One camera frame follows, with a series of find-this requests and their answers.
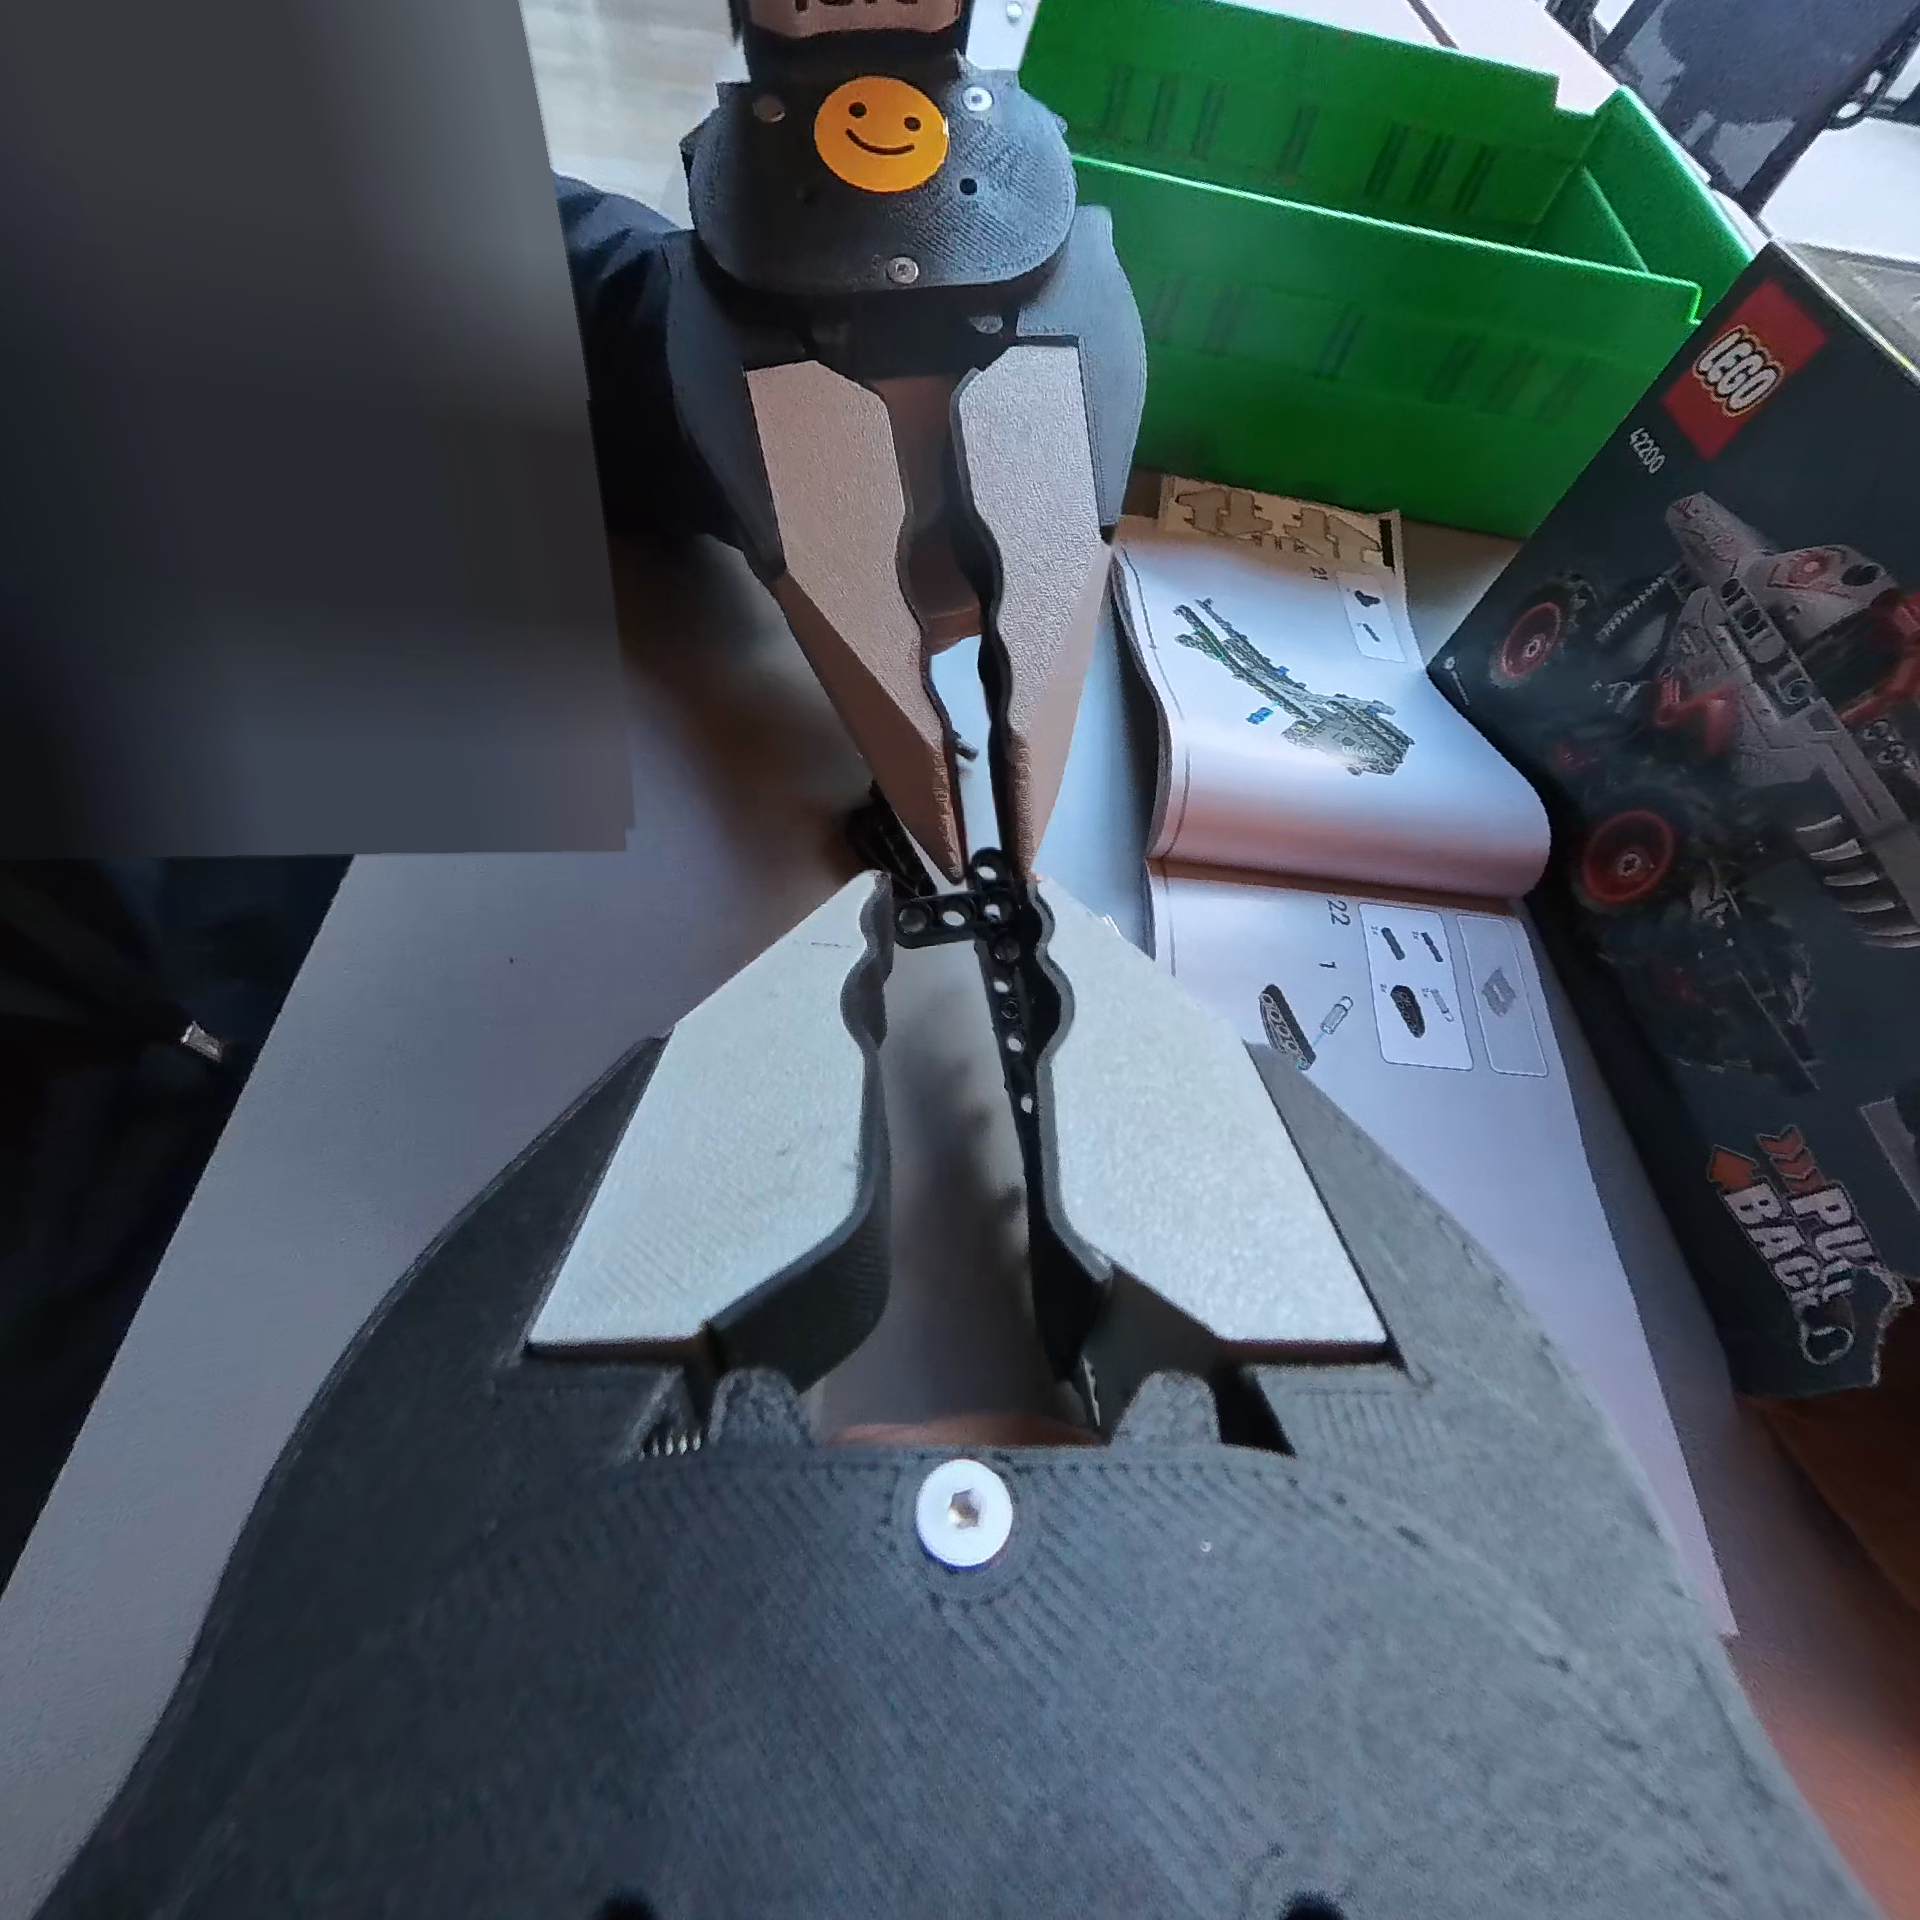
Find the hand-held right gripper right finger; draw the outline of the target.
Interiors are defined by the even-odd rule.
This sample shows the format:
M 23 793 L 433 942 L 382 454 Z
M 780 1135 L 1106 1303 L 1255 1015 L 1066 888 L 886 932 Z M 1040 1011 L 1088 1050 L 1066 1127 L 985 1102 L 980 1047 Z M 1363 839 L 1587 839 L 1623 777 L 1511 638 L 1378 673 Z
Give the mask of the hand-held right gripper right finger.
M 1388 1330 L 1236 1024 L 1059 883 L 1036 885 L 1063 1011 L 1040 1050 L 1041 1217 L 1083 1273 L 1083 1387 L 1378 1361 Z

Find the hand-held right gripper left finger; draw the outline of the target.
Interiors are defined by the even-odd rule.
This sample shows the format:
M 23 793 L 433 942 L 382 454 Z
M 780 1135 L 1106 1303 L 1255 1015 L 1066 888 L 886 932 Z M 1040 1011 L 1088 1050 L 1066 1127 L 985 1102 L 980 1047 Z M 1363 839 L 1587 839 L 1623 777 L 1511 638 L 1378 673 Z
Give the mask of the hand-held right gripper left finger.
M 814 1387 L 869 1339 L 887 973 L 892 883 L 866 871 L 672 1024 L 528 1324 L 535 1355 Z

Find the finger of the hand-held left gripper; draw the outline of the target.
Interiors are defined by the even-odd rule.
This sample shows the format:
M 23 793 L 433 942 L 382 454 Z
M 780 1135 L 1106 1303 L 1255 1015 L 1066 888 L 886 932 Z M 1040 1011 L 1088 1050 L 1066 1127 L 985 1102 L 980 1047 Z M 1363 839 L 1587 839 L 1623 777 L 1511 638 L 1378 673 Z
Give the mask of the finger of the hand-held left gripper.
M 1077 344 L 1019 344 L 968 377 L 955 397 L 955 450 L 984 582 L 980 678 L 1001 850 L 1032 879 L 1113 567 Z
M 821 362 L 748 371 L 780 564 L 775 599 L 928 863 L 960 879 L 955 741 L 906 594 L 907 501 L 886 403 Z

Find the black lego chassis assembly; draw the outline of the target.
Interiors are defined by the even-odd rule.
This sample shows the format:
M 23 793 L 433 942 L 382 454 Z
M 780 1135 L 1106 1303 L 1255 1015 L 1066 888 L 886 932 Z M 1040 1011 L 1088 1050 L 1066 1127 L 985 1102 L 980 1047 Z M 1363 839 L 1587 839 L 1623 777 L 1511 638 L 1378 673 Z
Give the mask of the black lego chassis assembly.
M 892 900 L 896 947 L 973 947 L 1019 1140 L 1032 1324 L 1048 1372 L 1077 1404 L 1081 1425 L 1106 1438 L 1110 1418 L 1101 1407 L 1088 1339 L 1113 1271 L 1069 1229 L 1059 1200 L 1053 1095 L 1041 1086 L 1041 1069 L 1069 1024 L 1069 986 L 1048 963 L 1048 932 L 1040 885 L 996 845 L 969 856 L 955 892 Z

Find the person's left forearm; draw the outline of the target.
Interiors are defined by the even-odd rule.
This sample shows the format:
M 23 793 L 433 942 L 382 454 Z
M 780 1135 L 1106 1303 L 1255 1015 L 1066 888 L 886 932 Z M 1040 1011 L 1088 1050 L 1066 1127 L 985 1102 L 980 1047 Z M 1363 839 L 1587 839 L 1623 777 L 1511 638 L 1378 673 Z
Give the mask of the person's left forearm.
M 750 564 L 779 554 L 744 371 L 696 367 L 672 329 L 672 268 L 685 247 L 642 202 L 553 176 L 583 334 L 588 436 L 611 536 L 710 536 Z M 710 371 L 702 397 L 676 371 Z

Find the beige cutout cardboard sheet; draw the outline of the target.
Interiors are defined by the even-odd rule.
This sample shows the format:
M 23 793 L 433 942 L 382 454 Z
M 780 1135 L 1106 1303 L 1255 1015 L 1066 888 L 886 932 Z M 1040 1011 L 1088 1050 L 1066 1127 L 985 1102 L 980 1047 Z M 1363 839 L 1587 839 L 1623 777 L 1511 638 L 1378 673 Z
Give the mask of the beige cutout cardboard sheet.
M 1257 494 L 1202 476 L 1159 476 L 1159 529 L 1242 543 L 1323 570 L 1401 574 L 1401 517 Z

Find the open instruction booklet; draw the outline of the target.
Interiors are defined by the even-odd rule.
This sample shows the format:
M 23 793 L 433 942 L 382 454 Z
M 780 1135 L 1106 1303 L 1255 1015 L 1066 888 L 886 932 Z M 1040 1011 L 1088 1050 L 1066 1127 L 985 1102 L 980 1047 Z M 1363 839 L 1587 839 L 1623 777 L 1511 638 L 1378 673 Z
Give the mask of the open instruction booklet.
M 1150 949 L 1504 1268 L 1734 1636 L 1519 913 L 1545 875 L 1545 807 L 1430 682 L 1383 543 L 1359 548 L 1305 559 L 1119 519 L 1118 624 L 1159 738 Z

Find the green plastic bin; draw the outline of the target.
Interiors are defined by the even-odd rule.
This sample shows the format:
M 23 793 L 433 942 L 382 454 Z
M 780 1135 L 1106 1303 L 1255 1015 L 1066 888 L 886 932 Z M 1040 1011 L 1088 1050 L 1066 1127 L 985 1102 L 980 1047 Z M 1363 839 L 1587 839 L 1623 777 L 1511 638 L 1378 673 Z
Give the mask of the green plastic bin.
M 1250 3 L 1040 3 L 1140 465 L 1524 539 L 1754 259 L 1635 95 Z

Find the person's dark clothing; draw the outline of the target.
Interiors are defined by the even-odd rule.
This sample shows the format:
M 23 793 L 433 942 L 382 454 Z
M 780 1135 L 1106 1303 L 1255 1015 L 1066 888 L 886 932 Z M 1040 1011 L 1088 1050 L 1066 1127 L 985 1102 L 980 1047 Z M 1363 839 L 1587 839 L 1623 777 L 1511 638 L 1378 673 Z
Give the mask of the person's dark clothing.
M 4 863 L 4 1576 L 345 871 Z

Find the dark toy truck box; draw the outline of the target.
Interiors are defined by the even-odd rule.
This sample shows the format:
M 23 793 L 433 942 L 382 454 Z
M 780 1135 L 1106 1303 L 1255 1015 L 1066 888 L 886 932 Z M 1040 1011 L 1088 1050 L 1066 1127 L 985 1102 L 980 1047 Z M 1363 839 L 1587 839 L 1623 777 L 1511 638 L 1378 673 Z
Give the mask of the dark toy truck box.
M 1917 1307 L 1917 359 L 1740 271 L 1433 661 L 1537 789 L 1530 907 L 1734 1387 Z

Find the black chair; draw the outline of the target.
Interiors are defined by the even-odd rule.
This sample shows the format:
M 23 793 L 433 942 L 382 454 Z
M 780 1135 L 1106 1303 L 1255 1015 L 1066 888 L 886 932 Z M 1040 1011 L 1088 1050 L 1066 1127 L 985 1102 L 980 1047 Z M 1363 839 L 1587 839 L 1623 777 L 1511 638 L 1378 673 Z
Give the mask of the black chair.
M 1917 3 L 1631 3 L 1596 40 L 1596 61 L 1745 217 L 1816 137 L 1864 121 L 1913 53 Z

